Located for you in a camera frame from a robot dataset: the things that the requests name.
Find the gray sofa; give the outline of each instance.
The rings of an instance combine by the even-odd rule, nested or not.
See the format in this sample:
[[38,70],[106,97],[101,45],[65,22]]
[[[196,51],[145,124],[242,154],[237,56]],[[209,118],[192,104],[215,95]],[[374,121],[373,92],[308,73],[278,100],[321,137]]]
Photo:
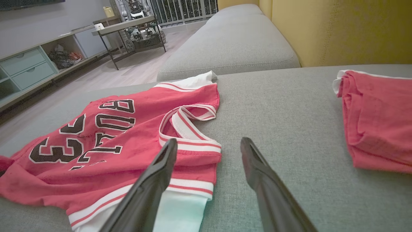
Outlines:
[[225,8],[190,37],[157,75],[157,81],[300,67],[293,49],[253,4]]
[[[240,139],[250,137],[320,232],[410,231],[412,175],[356,169],[348,154],[342,102],[332,91],[339,70],[411,77],[412,65],[279,69],[219,75],[217,118],[195,122],[222,144],[213,201],[202,232],[262,231],[255,193],[246,183]],[[156,83],[87,92],[44,112],[0,147],[11,156],[65,124],[90,102],[144,91]],[[0,198],[1,231],[70,231],[64,211]]]

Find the open shelf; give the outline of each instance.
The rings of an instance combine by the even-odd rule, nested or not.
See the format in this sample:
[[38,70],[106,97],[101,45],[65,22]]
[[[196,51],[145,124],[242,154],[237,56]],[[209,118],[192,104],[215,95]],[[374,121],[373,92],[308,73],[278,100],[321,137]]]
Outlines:
[[11,79],[7,79],[0,83],[0,100],[7,98],[14,93],[19,92],[20,89],[13,83]]
[[2,80],[7,79],[7,75],[3,72],[2,69],[0,69],[0,82],[2,82]]
[[71,36],[66,36],[66,37],[60,38],[60,39],[58,39],[58,40],[54,40],[54,41],[45,43],[45,44],[43,44],[43,45],[41,45],[41,46],[42,46],[43,50],[46,52],[46,54],[49,56],[49,54],[50,54],[52,51],[54,51],[54,48],[55,48],[58,44],[60,44],[61,46],[63,46],[63,48],[64,48],[65,51],[75,52],[75,53],[80,54],[80,55],[82,56],[82,61],[83,61],[84,59],[86,59],[85,54],[83,53],[82,49],[80,48],[80,46],[79,46],[78,43],[76,42],[76,40],[75,40],[75,38],[74,38],[73,35],[71,35]]

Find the folded red clothing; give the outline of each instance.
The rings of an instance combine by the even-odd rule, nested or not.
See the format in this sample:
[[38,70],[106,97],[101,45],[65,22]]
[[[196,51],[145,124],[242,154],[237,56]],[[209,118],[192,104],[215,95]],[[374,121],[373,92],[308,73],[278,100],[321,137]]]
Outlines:
[[353,165],[412,173],[412,79],[342,70],[333,89]]

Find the yellow container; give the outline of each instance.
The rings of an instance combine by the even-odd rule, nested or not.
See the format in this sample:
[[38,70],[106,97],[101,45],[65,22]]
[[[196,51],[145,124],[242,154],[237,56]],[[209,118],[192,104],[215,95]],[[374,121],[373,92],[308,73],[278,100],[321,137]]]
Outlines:
[[110,18],[115,15],[113,12],[113,9],[111,7],[103,7],[104,13],[106,14],[106,17]]

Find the television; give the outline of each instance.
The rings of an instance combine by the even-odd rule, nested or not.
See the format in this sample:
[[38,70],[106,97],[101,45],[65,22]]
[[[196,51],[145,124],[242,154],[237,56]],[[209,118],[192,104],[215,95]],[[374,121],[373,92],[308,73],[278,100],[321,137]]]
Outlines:
[[28,8],[65,1],[66,0],[0,0],[0,11]]

